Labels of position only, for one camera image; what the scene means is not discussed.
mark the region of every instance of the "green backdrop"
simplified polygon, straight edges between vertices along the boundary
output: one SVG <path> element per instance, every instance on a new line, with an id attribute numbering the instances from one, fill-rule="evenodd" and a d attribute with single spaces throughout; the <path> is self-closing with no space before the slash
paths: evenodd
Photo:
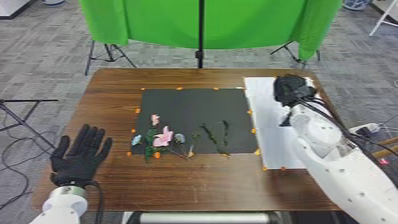
<path id="1" fill-rule="evenodd" d="M 197 48 L 199 0 L 80 0 L 92 39 L 128 39 Z M 341 0 L 206 0 L 204 48 L 300 44 L 307 60 L 320 47 Z"/>

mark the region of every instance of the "gray carpet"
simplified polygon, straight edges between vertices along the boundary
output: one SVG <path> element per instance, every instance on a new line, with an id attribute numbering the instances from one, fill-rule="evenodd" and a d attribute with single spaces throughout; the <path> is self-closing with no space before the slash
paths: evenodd
<path id="1" fill-rule="evenodd" d="M 375 37 L 368 37 L 380 14 L 371 8 L 364 12 L 339 11 L 325 43 L 321 62 L 309 61 L 307 69 L 318 75 L 346 126 L 382 122 L 398 114 L 398 29 L 382 26 Z M 60 135 L 71 119 L 74 106 L 85 91 L 90 76 L 83 76 L 89 52 L 89 32 L 76 0 L 59 8 L 35 2 L 12 21 L 0 21 L 0 97 L 3 99 L 57 98 L 59 103 L 41 105 L 30 124 L 39 131 Z M 275 47 L 206 51 L 204 66 L 210 68 L 291 68 L 298 67 L 288 53 L 268 55 Z M 194 50 L 131 42 L 126 54 L 140 68 L 195 67 Z M 99 67 L 128 67 L 124 60 L 115 63 L 94 62 Z M 11 105 L 18 113 L 28 106 Z M 18 128 L 12 135 L 30 133 Z M 12 138 L 0 133 L 0 152 Z M 41 150 L 30 143 L 16 145 L 7 153 L 12 164 L 32 157 Z M 18 166 L 28 174 L 30 189 L 39 181 L 48 156 Z M 23 178 L 0 172 L 0 204 L 19 193 Z M 23 224 L 37 211 L 30 206 L 30 195 L 0 210 L 0 224 Z M 121 215 L 106 213 L 105 223 L 119 223 Z M 92 223 L 92 214 L 83 217 Z"/>

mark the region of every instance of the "wire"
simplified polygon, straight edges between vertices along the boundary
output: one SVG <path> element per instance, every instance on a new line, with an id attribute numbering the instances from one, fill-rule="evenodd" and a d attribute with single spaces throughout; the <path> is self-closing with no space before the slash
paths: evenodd
<path id="1" fill-rule="evenodd" d="M 7 127 L 7 118 L 9 118 L 9 114 L 7 113 L 3 113 L 5 114 L 5 116 L 3 116 L 3 127 Z M 12 139 L 19 139 L 19 137 L 16 137 L 12 134 L 11 134 L 11 130 L 7 129 L 5 130 L 7 131 L 7 135 L 9 135 L 9 137 L 12 138 Z M 44 131 L 44 132 L 41 132 L 39 134 L 43 135 L 44 133 L 51 133 L 53 134 L 53 136 L 57 136 L 57 133 L 53 132 L 53 131 Z M 32 139 L 32 141 L 34 141 L 34 144 L 39 146 L 39 148 L 41 148 L 41 150 L 44 151 L 44 153 L 48 154 L 48 155 L 51 155 L 51 153 L 48 153 L 48 149 L 44 149 L 43 147 L 41 147 L 41 145 L 39 145 L 39 143 L 37 143 L 37 141 L 35 141 L 35 138 L 37 138 L 37 136 L 35 137 L 32 137 L 30 139 Z"/>
<path id="2" fill-rule="evenodd" d="M 332 124 L 337 126 L 337 128 L 339 128 L 339 130 L 341 130 L 341 132 L 343 132 L 343 135 L 345 135 L 345 137 L 348 138 L 348 140 L 357 144 L 357 142 L 355 142 L 355 139 L 352 138 L 352 136 L 355 136 L 357 138 L 361 138 L 368 143 L 371 143 L 375 146 L 378 146 L 378 147 L 382 147 L 393 154 L 394 154 L 394 156 L 398 156 L 398 153 L 389 149 L 389 147 L 387 146 L 384 146 L 384 145 L 380 145 L 378 143 L 375 143 L 368 138 L 364 138 L 362 136 L 359 136 L 359 135 L 353 135 L 352 133 L 350 133 L 350 131 L 346 130 L 346 128 L 345 128 L 345 126 L 343 126 L 343 124 L 337 122 L 337 120 L 325 114 L 325 112 L 316 108 L 316 107 L 313 107 L 313 105 L 309 105 L 307 104 L 307 102 L 305 102 L 305 99 L 302 100 L 300 98 L 297 99 L 298 100 L 298 102 L 300 102 L 300 104 L 302 104 L 302 106 L 305 106 L 325 118 L 327 118 L 327 120 L 332 122 Z"/>
<path id="3" fill-rule="evenodd" d="M 30 182 L 28 182 L 28 177 L 27 175 L 9 166 L 7 162 L 5 162 L 5 152 L 7 152 L 7 149 L 11 148 L 11 146 L 19 142 L 19 141 L 25 141 L 27 139 L 21 138 L 18 140 L 14 140 L 14 142 L 9 144 L 9 146 L 5 147 L 3 149 L 3 152 L 2 152 L 2 163 L 5 165 L 5 168 L 7 170 L 11 170 L 16 174 L 21 175 L 23 179 L 25 179 L 25 186 L 23 186 L 23 190 L 21 190 L 21 193 L 7 200 L 7 202 L 0 205 L 0 210 L 5 208 L 5 206 L 21 198 L 23 195 L 28 194 L 27 190 L 28 190 L 28 185 L 30 185 Z"/>
<path id="4" fill-rule="evenodd" d="M 99 185 L 99 183 L 96 181 L 90 181 L 89 185 L 94 186 L 96 189 L 98 189 L 99 203 L 98 203 L 96 222 L 94 222 L 94 224 L 101 224 L 103 223 L 103 204 L 105 204 L 103 189 L 101 189 L 101 185 Z"/>
<path id="5" fill-rule="evenodd" d="M 368 159 L 371 160 L 371 162 L 375 163 L 377 167 L 380 168 L 380 170 L 384 171 L 384 174 L 387 175 L 389 177 L 389 180 L 393 181 L 394 183 L 394 187 L 398 188 L 398 180 L 396 180 L 396 177 L 394 177 L 394 174 L 387 171 L 387 167 L 380 165 L 378 163 L 378 160 L 371 154 L 371 152 L 368 150 L 364 150 L 364 148 L 361 147 L 361 144 L 357 142 L 357 139 L 353 139 L 353 136 L 359 137 L 366 143 L 377 145 L 378 147 L 382 147 L 385 150 L 389 150 L 389 152 L 396 155 L 396 152 L 389 149 L 389 147 L 385 147 L 384 145 L 380 145 L 378 143 L 371 142 L 368 138 L 364 138 L 362 136 L 357 136 L 350 133 L 350 131 L 346 130 L 343 124 L 337 122 L 337 120 L 323 113 L 323 111 L 313 107 L 313 105 L 307 104 L 307 102 L 304 101 L 304 99 L 297 98 L 297 101 L 300 102 L 302 106 L 305 106 L 325 118 L 327 120 L 332 122 L 332 124 L 337 126 L 341 132 L 343 132 L 343 136 L 346 137 L 346 139 L 352 141 L 352 143 L 357 145 L 362 153 L 364 153 L 364 156 L 368 157 Z"/>
<path id="6" fill-rule="evenodd" d="M 51 132 L 51 131 L 44 131 L 41 132 L 39 134 L 43 135 L 44 133 L 53 133 L 55 136 L 57 136 L 57 133 Z M 3 204 L 0 204 L 0 210 L 7 207 L 7 205 L 27 195 L 32 193 L 32 191 L 28 191 L 28 186 L 30 186 L 30 180 L 28 180 L 28 176 L 21 173 L 21 171 L 18 171 L 12 167 L 21 165 L 27 161 L 30 161 L 32 159 L 35 159 L 39 156 L 43 156 L 43 154 L 50 154 L 51 153 L 48 152 L 51 150 L 51 147 L 48 149 L 44 149 L 35 141 L 35 137 L 25 137 L 25 138 L 18 138 L 16 136 L 12 136 L 11 132 L 9 132 L 9 129 L 7 129 L 7 135 L 9 137 L 14 139 L 14 141 L 11 142 L 11 144 L 7 145 L 3 151 L 2 151 L 2 164 L 3 164 L 3 168 L 0 169 L 0 172 L 5 171 L 5 170 L 11 170 L 21 177 L 23 177 L 23 180 L 25 180 L 25 186 L 23 186 L 23 190 L 21 190 L 21 193 L 7 200 L 7 202 Z M 23 161 L 19 161 L 18 163 L 14 163 L 12 165 L 7 164 L 7 160 L 5 160 L 5 155 L 7 155 L 7 151 L 11 150 L 11 147 L 14 146 L 14 144 L 21 141 L 32 141 L 32 143 L 39 146 L 39 149 L 43 150 L 43 152 L 30 158 L 27 158 Z"/>

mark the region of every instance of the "black glove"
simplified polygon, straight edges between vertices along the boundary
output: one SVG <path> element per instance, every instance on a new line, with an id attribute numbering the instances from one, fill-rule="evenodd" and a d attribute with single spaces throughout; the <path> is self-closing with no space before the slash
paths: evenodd
<path id="1" fill-rule="evenodd" d="M 98 166 L 106 159 L 112 147 L 112 138 L 106 138 L 99 151 L 105 130 L 85 124 L 73 142 L 69 152 L 69 136 L 62 136 L 59 148 L 51 154 L 51 182 L 57 186 L 76 185 L 85 187 L 96 175 Z"/>

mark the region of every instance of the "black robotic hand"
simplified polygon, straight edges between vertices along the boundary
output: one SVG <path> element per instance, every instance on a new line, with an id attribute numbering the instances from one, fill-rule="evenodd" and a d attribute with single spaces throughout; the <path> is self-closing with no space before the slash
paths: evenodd
<path id="1" fill-rule="evenodd" d="M 297 99 L 314 97 L 316 89 L 307 86 L 305 79 L 297 75 L 279 76 L 273 82 L 273 97 L 282 106 L 293 107 Z"/>
<path id="2" fill-rule="evenodd" d="M 112 138 L 106 138 L 99 151 L 103 136 L 105 130 L 98 130 L 85 124 L 69 151 L 71 139 L 69 136 L 62 136 L 51 154 L 53 173 L 50 178 L 57 186 L 76 185 L 85 187 L 92 182 L 98 166 L 106 159 L 112 147 Z"/>

